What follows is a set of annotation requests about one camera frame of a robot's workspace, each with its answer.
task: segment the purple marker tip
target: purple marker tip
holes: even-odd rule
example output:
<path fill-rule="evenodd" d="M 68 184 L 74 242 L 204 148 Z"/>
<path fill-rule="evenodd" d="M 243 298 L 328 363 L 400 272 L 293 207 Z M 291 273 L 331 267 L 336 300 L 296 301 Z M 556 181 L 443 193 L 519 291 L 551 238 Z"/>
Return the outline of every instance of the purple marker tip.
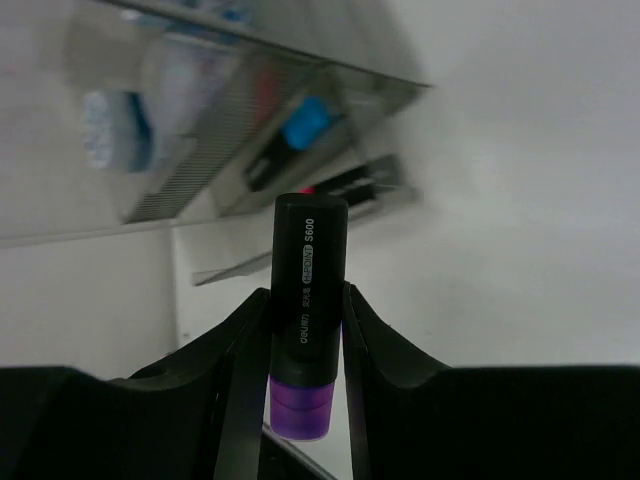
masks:
<path fill-rule="evenodd" d="M 269 377 L 271 429 L 289 440 L 319 440 L 329 431 L 333 385 L 291 387 Z"/>

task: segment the purple cap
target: purple cap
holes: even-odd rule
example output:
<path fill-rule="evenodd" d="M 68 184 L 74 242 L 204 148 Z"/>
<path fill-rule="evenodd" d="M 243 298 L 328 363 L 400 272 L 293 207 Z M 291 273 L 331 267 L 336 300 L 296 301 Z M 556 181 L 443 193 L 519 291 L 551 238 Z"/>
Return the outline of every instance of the purple cap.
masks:
<path fill-rule="evenodd" d="M 323 387 L 291 387 L 269 377 L 271 429 L 289 440 L 319 440 L 329 431 L 333 382 Z"/>

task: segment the black marker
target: black marker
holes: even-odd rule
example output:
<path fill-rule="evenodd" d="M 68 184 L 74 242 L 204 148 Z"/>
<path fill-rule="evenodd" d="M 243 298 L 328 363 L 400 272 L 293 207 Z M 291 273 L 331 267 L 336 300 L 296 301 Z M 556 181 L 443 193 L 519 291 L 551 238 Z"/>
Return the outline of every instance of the black marker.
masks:
<path fill-rule="evenodd" d="M 276 200 L 271 270 L 271 428 L 326 435 L 338 372 L 348 206 L 328 195 Z"/>

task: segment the white surface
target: white surface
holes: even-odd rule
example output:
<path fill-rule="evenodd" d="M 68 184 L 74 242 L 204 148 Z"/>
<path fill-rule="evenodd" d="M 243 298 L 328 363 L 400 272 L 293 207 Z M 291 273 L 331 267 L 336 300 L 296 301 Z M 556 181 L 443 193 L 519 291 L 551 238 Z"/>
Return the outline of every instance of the white surface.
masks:
<path fill-rule="evenodd" d="M 394 122 L 425 203 L 353 232 L 348 279 L 449 364 L 637 362 L 640 3 L 389 4 L 437 87 Z M 202 331 L 252 286 L 201 287 L 180 317 Z M 301 447 L 351 478 L 335 401 Z"/>
<path fill-rule="evenodd" d="M 0 366 L 125 377 L 176 345 L 168 232 L 0 249 Z"/>

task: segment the metal mesh panel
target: metal mesh panel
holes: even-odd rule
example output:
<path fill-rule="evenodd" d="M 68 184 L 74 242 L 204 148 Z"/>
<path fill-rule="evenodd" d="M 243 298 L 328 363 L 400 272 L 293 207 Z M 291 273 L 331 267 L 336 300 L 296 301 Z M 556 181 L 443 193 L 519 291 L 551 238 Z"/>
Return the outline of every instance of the metal mesh panel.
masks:
<path fill-rule="evenodd" d="M 221 92 L 194 129 L 195 147 L 159 189 L 143 196 L 125 223 L 176 217 L 264 126 L 321 62 L 261 49 Z"/>

